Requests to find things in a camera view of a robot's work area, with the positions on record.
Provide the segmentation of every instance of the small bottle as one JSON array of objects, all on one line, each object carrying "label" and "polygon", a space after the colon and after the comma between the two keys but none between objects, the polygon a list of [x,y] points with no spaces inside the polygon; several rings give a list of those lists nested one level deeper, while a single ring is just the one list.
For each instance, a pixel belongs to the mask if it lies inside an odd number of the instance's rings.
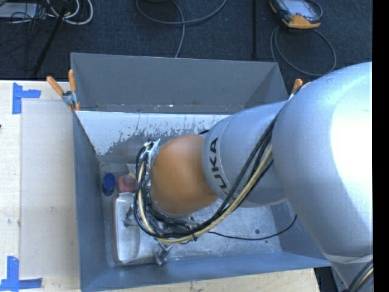
[{"label": "small bottle", "polygon": [[106,196],[111,196],[116,187],[115,176],[111,173],[107,173],[103,177],[103,193]]},{"label": "small bottle", "polygon": [[135,193],[136,191],[135,175],[132,173],[122,175],[117,180],[117,190],[119,191],[119,193],[122,192]]}]

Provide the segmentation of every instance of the electronic device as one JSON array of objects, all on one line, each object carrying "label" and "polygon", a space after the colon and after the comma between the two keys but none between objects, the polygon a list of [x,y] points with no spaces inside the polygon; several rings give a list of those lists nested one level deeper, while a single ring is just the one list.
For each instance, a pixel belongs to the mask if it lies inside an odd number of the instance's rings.
[{"label": "electronic device", "polygon": [[274,13],[282,23],[292,29],[311,29],[320,25],[320,14],[315,11],[312,0],[269,0]]}]

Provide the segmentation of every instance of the clear plastic container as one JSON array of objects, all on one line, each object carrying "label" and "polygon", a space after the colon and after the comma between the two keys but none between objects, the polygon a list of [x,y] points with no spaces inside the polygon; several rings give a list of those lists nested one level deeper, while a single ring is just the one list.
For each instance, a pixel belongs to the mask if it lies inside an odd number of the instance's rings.
[{"label": "clear plastic container", "polygon": [[112,199],[113,254],[116,263],[126,264],[139,252],[139,226],[133,213],[134,195],[122,192]]}]

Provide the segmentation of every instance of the power cable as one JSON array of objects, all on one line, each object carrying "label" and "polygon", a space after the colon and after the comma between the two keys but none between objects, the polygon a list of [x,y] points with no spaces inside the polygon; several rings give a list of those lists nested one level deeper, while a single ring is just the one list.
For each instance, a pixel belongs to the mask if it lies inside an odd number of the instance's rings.
[{"label": "power cable", "polygon": [[[316,2],[315,0],[306,0],[306,1],[311,1],[313,2],[317,8],[319,9],[319,14],[318,14],[318,18],[322,18],[323,14],[324,14],[324,11],[323,11],[323,8],[321,7],[321,5]],[[325,43],[329,46],[329,48],[331,49],[331,53],[332,53],[332,56],[334,57],[334,62],[331,66],[331,68],[327,71],[327,72],[324,72],[322,74],[318,74],[318,73],[313,73],[313,72],[308,72],[308,71],[305,71],[305,70],[302,70],[298,67],[296,67],[294,64],[292,64],[282,53],[281,53],[281,50],[280,50],[280,47],[278,46],[278,41],[277,41],[277,35],[278,35],[278,31],[280,29],[281,26],[277,26],[276,28],[274,28],[274,30],[272,31],[272,34],[270,36],[270,50],[272,52],[272,58],[273,58],[273,61],[276,61],[275,59],[275,55],[274,55],[274,49],[273,49],[273,43],[275,44],[275,47],[277,48],[277,52],[278,54],[280,54],[280,56],[282,57],[282,59],[292,68],[294,68],[295,70],[301,72],[302,74],[305,74],[305,75],[310,75],[310,76],[313,76],[313,77],[321,77],[323,75],[326,75],[326,74],[329,74],[330,72],[332,72],[335,67],[336,67],[336,62],[337,62],[337,58],[336,58],[336,53],[335,53],[335,50],[332,46],[332,44],[329,42],[329,40],[322,34],[320,33],[318,30],[316,29],[312,29],[314,33],[316,33],[317,35],[319,35],[319,37],[321,39],[323,39],[325,41]]]},{"label": "power cable", "polygon": [[176,6],[176,8],[178,9],[178,12],[180,13],[180,16],[181,16],[181,21],[161,21],[159,19],[155,19],[155,18],[152,18],[150,16],[148,16],[146,13],[144,13],[142,11],[142,9],[139,7],[139,0],[136,0],[136,7],[138,9],[138,11],[146,18],[148,18],[149,20],[155,22],[155,23],[159,23],[159,24],[166,24],[166,25],[182,25],[182,35],[181,35],[181,41],[180,41],[180,44],[179,44],[179,47],[178,47],[178,50],[176,52],[176,55],[174,56],[175,58],[178,57],[179,55],[179,52],[181,50],[181,47],[182,47],[182,43],[184,42],[184,36],[185,36],[185,25],[186,24],[197,24],[201,21],[205,21],[206,19],[209,19],[211,18],[213,15],[217,14],[223,7],[224,5],[226,4],[227,0],[223,0],[222,4],[215,10],[213,11],[211,14],[208,14],[206,16],[203,16],[201,18],[196,18],[196,19],[191,19],[189,21],[186,21],[184,20],[184,15],[182,13],[182,10],[180,9],[180,7],[178,6],[178,4],[176,3],[176,1],[172,0],[173,4]]},{"label": "power cable", "polygon": [[224,234],[220,234],[219,232],[215,232],[215,231],[208,231],[208,233],[209,234],[215,234],[215,235],[218,235],[218,236],[222,236],[222,237],[225,237],[225,238],[238,239],[238,240],[249,240],[249,241],[266,240],[266,239],[269,239],[269,238],[281,235],[282,233],[288,231],[294,225],[294,223],[296,222],[296,219],[297,219],[297,214],[294,216],[294,219],[293,219],[292,223],[288,227],[284,228],[282,231],[277,232],[276,234],[272,234],[272,235],[265,236],[265,237],[260,237],[260,238],[245,238],[245,237],[224,235]]}]

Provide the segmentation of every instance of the yellow cable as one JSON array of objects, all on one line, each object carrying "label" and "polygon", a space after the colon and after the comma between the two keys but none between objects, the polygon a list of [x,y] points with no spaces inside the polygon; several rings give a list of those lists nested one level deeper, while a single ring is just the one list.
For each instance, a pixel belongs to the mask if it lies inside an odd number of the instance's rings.
[{"label": "yellow cable", "polygon": [[[255,184],[257,179],[264,172],[264,166],[265,166],[266,162],[268,161],[268,159],[270,158],[271,154],[272,154],[272,145],[270,144],[269,147],[267,148],[265,154],[264,154],[264,158],[262,159],[260,165],[255,170],[255,173],[250,178],[250,180],[246,184],[246,186],[244,186],[244,188],[241,191],[241,193],[236,197],[236,199],[234,201],[231,202],[231,205],[227,208],[227,210],[220,217],[218,217],[215,221],[213,221],[211,224],[209,224],[207,227],[201,229],[200,231],[195,232],[192,235],[187,235],[187,236],[182,237],[182,238],[169,239],[169,238],[158,238],[158,237],[156,237],[156,239],[158,239],[159,241],[165,242],[165,243],[186,242],[186,241],[191,240],[193,238],[198,238],[202,234],[204,234],[204,233],[208,232],[209,230],[211,230],[212,228],[214,228],[216,225],[220,224],[220,222],[222,222],[222,220],[224,220],[232,211],[234,211],[238,207],[240,202],[242,202],[242,200],[250,192],[252,186]],[[138,194],[138,203],[139,203],[140,216],[142,217],[143,222],[145,223],[147,229],[151,233],[155,234],[155,231],[148,224],[145,212],[143,210],[142,191],[141,190],[139,190],[139,194]]]}]

